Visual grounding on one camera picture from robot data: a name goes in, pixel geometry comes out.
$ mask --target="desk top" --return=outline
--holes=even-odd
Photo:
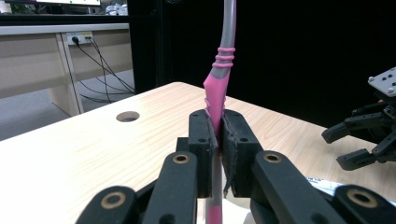
[[[0,223],[75,223],[100,190],[139,190],[156,179],[178,137],[188,136],[189,114],[205,108],[205,91],[171,83],[112,105],[0,142]],[[264,149],[279,151],[303,175],[357,184],[395,201],[396,163],[344,171],[336,157],[375,145],[345,137],[325,143],[323,127],[227,97]],[[119,122],[125,111],[140,117]]]

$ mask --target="desk leg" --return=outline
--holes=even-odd
[[[49,89],[51,101],[70,116],[84,113],[78,89],[76,87],[76,74],[70,57],[69,46],[65,34],[57,34],[58,48],[64,64],[64,80],[66,85]]]

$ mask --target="wooden tabletop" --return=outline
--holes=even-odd
[[[205,91],[175,82],[0,142],[0,223],[75,223],[100,190],[135,190],[156,179],[189,114],[205,108]],[[305,176],[357,184],[396,201],[396,163],[344,171],[336,157],[375,146],[354,137],[330,145],[323,127],[227,97],[262,147],[279,151]],[[139,118],[120,122],[123,112]]]

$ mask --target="round hole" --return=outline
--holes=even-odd
[[[375,208],[378,206],[376,198],[367,191],[350,189],[346,192],[346,196],[350,201],[366,208]]]
[[[269,162],[280,162],[281,161],[281,159],[277,155],[274,155],[274,154],[264,155],[264,159]]]
[[[183,155],[183,154],[181,154],[181,155],[176,155],[176,156],[174,156],[174,158],[173,158],[173,161],[174,161],[175,163],[179,163],[179,164],[187,163],[187,162],[189,162],[189,160],[190,160],[190,157],[187,156],[187,155]]]
[[[316,224],[328,224],[329,220],[322,214],[315,213],[311,216],[311,220]]]
[[[126,196],[120,191],[108,193],[101,201],[101,205],[105,209],[113,209],[125,202]]]
[[[137,120],[140,115],[134,111],[126,111],[117,115],[116,119],[120,122],[131,122]]]
[[[160,218],[160,224],[175,224],[176,219],[174,215],[166,214]]]

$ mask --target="power outlet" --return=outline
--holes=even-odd
[[[74,36],[78,38],[78,43],[80,45],[91,44],[91,40],[88,37],[93,37],[91,31],[66,33],[66,36],[67,36],[67,44],[68,45],[76,45],[76,43],[73,42],[73,40],[72,40],[72,38]]]

